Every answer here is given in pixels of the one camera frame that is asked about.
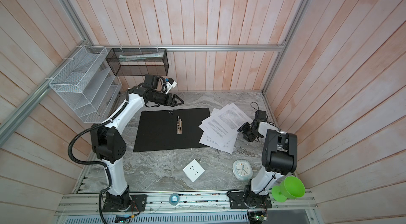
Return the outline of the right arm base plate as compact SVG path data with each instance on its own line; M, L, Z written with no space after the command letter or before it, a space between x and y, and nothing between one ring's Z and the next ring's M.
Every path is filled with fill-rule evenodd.
M228 191L226 195L229 198L231 209L272 208L271 199L268 195L257 195L255 193L246 193L237 190Z

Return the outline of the blue folder black inside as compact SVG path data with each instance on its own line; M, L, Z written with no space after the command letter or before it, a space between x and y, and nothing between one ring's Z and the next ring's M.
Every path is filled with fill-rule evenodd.
M177 134L177 117L182 119L182 134ZM209 108L143 111L133 152L203 148L198 127L210 116Z

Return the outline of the metal folder clip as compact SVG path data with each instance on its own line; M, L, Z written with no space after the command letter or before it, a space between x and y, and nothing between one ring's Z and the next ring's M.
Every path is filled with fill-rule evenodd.
M182 119L180 118L180 116L177 117L177 134L182 134Z

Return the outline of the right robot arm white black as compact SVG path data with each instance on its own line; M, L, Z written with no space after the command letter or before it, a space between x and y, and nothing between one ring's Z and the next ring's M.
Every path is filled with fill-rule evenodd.
M244 192L244 203L248 207L261 206L265 204L269 189L277 179L296 170L298 137L267 121L267 114L263 110L257 110L254 120L244 123L238 132L248 142L264 138L262 167L256 177L245 186Z

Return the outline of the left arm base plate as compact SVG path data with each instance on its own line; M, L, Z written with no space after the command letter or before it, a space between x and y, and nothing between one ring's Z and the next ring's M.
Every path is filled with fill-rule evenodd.
M115 196L107 193L102 212L135 211L143 212L147 203L146 194Z

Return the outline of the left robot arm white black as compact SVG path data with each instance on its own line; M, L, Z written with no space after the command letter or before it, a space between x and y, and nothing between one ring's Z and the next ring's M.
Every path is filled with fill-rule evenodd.
M169 91L177 83L172 78L147 74L144 82L125 92L125 100L103 123L91 130L93 152L103 164L108 181L100 198L106 197L104 211L128 211L132 205L129 185L124 177L123 156L127 144L122 132L133 116L148 102L156 107L174 107L184 103Z

